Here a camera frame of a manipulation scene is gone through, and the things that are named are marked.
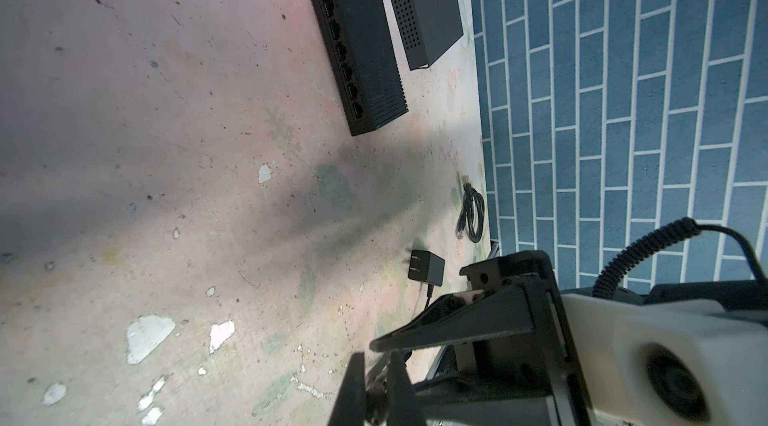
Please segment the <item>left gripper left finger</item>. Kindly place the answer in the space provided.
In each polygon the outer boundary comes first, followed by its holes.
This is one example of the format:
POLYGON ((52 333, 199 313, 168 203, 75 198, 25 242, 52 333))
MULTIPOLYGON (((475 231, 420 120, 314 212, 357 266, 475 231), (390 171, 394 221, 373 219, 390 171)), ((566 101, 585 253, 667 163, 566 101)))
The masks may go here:
POLYGON ((365 356, 354 353, 338 391, 328 426, 363 426, 366 422, 365 356))

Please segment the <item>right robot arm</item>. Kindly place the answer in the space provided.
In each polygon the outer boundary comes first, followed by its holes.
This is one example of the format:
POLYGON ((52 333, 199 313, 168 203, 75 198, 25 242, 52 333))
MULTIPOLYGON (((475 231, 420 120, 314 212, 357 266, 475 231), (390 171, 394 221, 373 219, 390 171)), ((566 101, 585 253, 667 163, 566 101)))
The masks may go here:
POLYGON ((461 273, 469 291, 441 296, 371 343, 392 364, 369 388, 371 423, 767 421, 767 289, 756 281, 605 300, 561 291, 541 251, 461 273))

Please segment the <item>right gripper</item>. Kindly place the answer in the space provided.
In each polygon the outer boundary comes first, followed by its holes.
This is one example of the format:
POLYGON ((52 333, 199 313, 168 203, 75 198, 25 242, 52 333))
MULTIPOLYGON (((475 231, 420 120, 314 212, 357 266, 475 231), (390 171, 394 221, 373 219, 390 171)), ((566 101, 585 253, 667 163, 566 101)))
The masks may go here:
MULTIPOLYGON (((410 323, 370 344, 388 359, 393 352, 453 349, 456 371, 412 383, 426 423, 593 424, 548 254, 522 251, 460 273, 471 290, 439 297, 410 323)), ((386 375, 368 392, 372 424, 388 425, 386 375)))

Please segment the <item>black power adapter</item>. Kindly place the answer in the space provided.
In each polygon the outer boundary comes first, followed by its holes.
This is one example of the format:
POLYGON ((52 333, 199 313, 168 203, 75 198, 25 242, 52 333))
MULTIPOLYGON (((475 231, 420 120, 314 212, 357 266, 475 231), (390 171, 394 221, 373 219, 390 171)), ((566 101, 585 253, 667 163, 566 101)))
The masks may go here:
POLYGON ((425 309, 431 303, 434 290, 443 285, 445 260, 436 254, 413 249, 410 253, 408 279, 427 286, 425 309))

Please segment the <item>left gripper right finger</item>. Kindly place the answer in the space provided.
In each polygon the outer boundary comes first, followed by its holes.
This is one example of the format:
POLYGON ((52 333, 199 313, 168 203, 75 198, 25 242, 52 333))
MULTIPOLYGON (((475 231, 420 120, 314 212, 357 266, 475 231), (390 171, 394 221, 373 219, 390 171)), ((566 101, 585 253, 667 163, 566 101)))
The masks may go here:
POLYGON ((425 426, 426 419, 406 371, 402 356, 389 354, 386 375, 389 426, 425 426))

